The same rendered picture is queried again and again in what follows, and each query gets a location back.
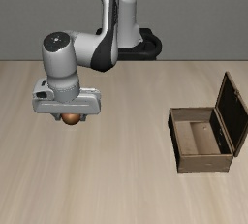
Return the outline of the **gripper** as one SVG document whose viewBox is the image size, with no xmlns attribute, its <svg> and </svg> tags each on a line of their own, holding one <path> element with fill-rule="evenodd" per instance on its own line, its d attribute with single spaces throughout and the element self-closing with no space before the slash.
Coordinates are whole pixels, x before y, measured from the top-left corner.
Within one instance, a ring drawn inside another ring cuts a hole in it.
<svg viewBox="0 0 248 224">
<path fill-rule="evenodd" d="M 101 111 L 101 92 L 95 88 L 81 88 L 76 99 L 61 103 L 55 100 L 47 79 L 42 78 L 34 86 L 32 106 L 37 113 L 51 113 L 56 121 L 61 120 L 61 113 L 77 113 L 80 114 L 80 121 L 85 121 L 87 114 Z"/>
</svg>

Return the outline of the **red-brown apple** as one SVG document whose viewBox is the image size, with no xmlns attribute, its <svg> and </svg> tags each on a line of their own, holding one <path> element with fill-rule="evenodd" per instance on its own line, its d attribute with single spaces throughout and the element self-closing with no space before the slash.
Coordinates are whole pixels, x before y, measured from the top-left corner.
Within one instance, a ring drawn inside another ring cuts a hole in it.
<svg viewBox="0 0 248 224">
<path fill-rule="evenodd" d="M 62 113 L 62 120 L 67 125 L 76 125 L 80 121 L 80 115 L 75 113 Z"/>
</svg>

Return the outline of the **brown wooden box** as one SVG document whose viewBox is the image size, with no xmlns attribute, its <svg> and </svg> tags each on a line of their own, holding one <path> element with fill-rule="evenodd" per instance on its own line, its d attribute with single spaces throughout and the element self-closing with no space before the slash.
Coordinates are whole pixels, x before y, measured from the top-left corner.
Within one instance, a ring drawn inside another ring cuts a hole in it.
<svg viewBox="0 0 248 224">
<path fill-rule="evenodd" d="M 168 126 L 179 173 L 230 169 L 233 151 L 214 108 L 171 108 Z"/>
</svg>

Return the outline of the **dark wooden box lid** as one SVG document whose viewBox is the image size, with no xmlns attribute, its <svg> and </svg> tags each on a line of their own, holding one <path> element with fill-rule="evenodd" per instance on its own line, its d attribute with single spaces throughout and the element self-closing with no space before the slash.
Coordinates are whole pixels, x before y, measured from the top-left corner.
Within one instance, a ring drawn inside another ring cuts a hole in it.
<svg viewBox="0 0 248 224">
<path fill-rule="evenodd" d="M 229 72 L 224 74 L 215 110 L 227 134 L 232 154 L 237 157 L 248 134 L 248 108 Z"/>
</svg>

